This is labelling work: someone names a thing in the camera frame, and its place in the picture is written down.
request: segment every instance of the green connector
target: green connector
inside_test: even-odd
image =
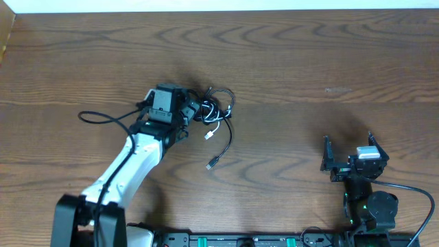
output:
[[[207,247],[207,238],[199,237],[198,238],[198,247]]]
[[[287,238],[287,247],[296,247],[296,239],[295,238]]]

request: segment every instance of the black power cable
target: black power cable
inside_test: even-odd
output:
[[[123,119],[124,117],[127,117],[127,116],[129,116],[129,115],[131,115],[133,113],[136,113],[138,111],[139,111],[139,109],[135,110],[135,111],[132,111],[131,113],[125,114],[125,115],[123,115],[121,117],[118,117],[118,118],[114,118],[114,117],[108,116],[107,114],[104,114],[104,113],[98,113],[98,112],[89,111],[89,110],[85,110],[85,111],[82,111],[82,112],[78,113],[79,119],[81,119],[82,121],[84,121],[86,123],[89,123],[89,124],[108,124],[108,123],[113,123],[113,122],[116,123],[117,125],[121,126],[123,128],[123,130],[125,130],[125,132],[127,133],[127,135],[129,136],[129,138],[131,140],[131,149],[128,152],[128,155],[122,160],[120,165],[117,166],[117,168],[110,175],[110,177],[108,177],[108,179],[104,183],[104,185],[102,185],[101,193],[99,194],[99,198],[97,199],[97,203],[96,203],[96,207],[95,207],[95,212],[93,214],[93,220],[95,221],[95,224],[93,226],[93,237],[95,239],[95,246],[96,247],[99,246],[99,235],[98,235],[98,232],[99,232],[99,215],[101,213],[100,207],[101,207],[101,204],[102,204],[102,200],[104,199],[105,193],[108,191],[108,188],[109,188],[109,186],[111,184],[111,181],[117,175],[117,173],[120,171],[120,169],[122,169],[123,165],[125,165],[125,163],[132,156],[132,154],[134,154],[135,147],[136,147],[136,142],[134,140],[134,137],[132,137],[132,133],[119,120]],[[91,120],[87,120],[87,119],[83,118],[82,115],[96,115],[96,116],[107,118],[108,121],[91,121]]]
[[[422,193],[422,194],[426,195],[430,199],[430,203],[431,203],[430,212],[428,213],[428,215],[425,218],[424,222],[421,224],[421,226],[419,227],[419,229],[414,234],[413,238],[410,240],[409,244],[406,247],[411,246],[416,241],[416,238],[420,235],[420,233],[424,230],[425,226],[428,224],[428,221],[430,221],[431,217],[433,216],[434,209],[436,207],[436,205],[434,203],[433,196],[431,196],[430,193],[426,192],[425,190],[419,189],[419,188],[416,188],[416,187],[376,181],[376,180],[373,180],[373,179],[370,179],[370,178],[366,178],[366,177],[362,176],[361,174],[359,174],[359,177],[362,180],[365,180],[366,182],[374,183],[376,185],[383,185],[383,186],[389,186],[389,187],[394,187],[394,188],[399,188],[399,189],[406,189],[406,190],[410,190],[410,191],[416,191],[416,192],[419,192],[419,193]]]
[[[219,159],[226,153],[226,151],[229,149],[230,145],[232,144],[233,139],[233,132],[232,128],[228,122],[227,119],[230,119],[232,117],[232,108],[233,105],[235,105],[235,96],[233,96],[233,93],[226,89],[216,89],[214,91],[211,91],[212,87],[209,87],[208,91],[204,94],[203,97],[198,96],[197,92],[194,90],[189,89],[188,92],[195,95],[198,99],[198,103],[200,105],[200,111],[199,114],[196,115],[193,120],[195,121],[201,121],[205,125],[218,123],[218,127],[220,126],[220,122],[224,121],[228,127],[228,131],[230,134],[230,138],[228,140],[227,146],[223,149],[223,151],[218,155],[215,156],[209,161],[209,163],[206,165],[207,169],[212,168],[216,163],[218,163]],[[227,110],[222,110],[218,106],[218,103],[215,99],[213,99],[213,94],[223,92],[227,93],[232,102],[228,106]]]

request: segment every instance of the wooden table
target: wooden table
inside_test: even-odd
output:
[[[210,127],[193,123],[137,191],[129,222],[194,232],[349,225],[342,183],[319,171],[322,137],[344,160],[368,130],[390,155],[379,180],[439,200],[438,42],[439,10],[19,15],[0,69],[0,244],[46,246],[60,196],[78,195],[122,148],[118,126],[77,113],[122,115],[160,82],[231,89],[235,138],[207,171],[228,131],[205,141]],[[417,230],[424,195],[374,189],[399,198],[394,231]],[[423,246],[439,245],[438,220]]]

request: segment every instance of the white wall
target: white wall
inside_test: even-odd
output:
[[[439,0],[4,0],[17,14],[439,8]]]

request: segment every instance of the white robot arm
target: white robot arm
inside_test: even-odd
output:
[[[129,129],[118,119],[95,114],[122,125],[128,137],[110,167],[81,196],[64,195],[58,201],[51,246],[73,245],[78,225],[90,224],[94,225],[95,246],[150,247],[152,233],[126,227],[125,209],[143,179],[159,164],[164,153],[187,137],[186,128],[199,108],[200,103],[189,96],[189,90],[173,84],[159,84],[140,103],[138,111],[141,113]],[[82,112],[78,116],[83,121],[93,123],[82,118],[82,114],[91,112]]]

